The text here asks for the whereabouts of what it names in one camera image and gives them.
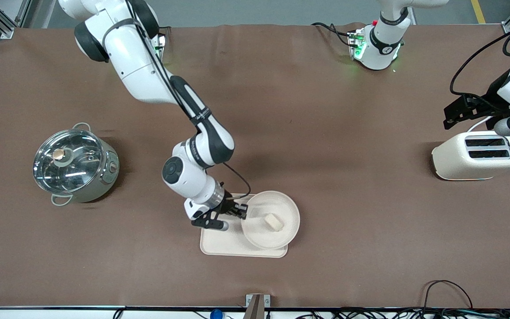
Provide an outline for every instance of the brown mat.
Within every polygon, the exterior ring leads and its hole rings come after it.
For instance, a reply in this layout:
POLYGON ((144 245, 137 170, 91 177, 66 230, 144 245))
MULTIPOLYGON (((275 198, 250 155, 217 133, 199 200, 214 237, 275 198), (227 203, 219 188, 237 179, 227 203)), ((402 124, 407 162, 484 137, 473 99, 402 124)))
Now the brown mat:
MULTIPOLYGON (((428 281, 449 279, 476 307, 510 307, 510 174, 445 182, 429 163, 433 147, 472 125, 443 129, 449 81, 500 26, 413 26, 377 72, 323 31, 176 29, 166 53, 232 133, 230 164, 254 192, 298 204, 300 232, 282 259, 200 252, 184 198, 160 174, 194 134, 177 106, 134 100, 72 30, 2 41, 0 305, 235 305, 265 292, 273 306, 415 306, 428 281), (34 154, 79 121, 118 151, 121 176, 103 200, 54 207, 32 178, 34 154)), ((496 45, 457 88, 483 93, 508 67, 496 45)), ((224 167, 209 172, 245 189, 224 167)), ((429 305, 466 304, 443 285, 429 305)))

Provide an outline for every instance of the glass lid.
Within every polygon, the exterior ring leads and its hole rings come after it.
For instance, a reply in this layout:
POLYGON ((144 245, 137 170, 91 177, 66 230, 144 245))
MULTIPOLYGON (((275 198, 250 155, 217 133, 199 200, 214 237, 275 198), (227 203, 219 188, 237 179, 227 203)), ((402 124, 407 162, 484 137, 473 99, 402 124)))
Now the glass lid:
POLYGON ((97 137, 81 129, 56 133, 35 155, 33 175, 37 184, 53 194, 74 192, 98 174, 102 147, 97 137))

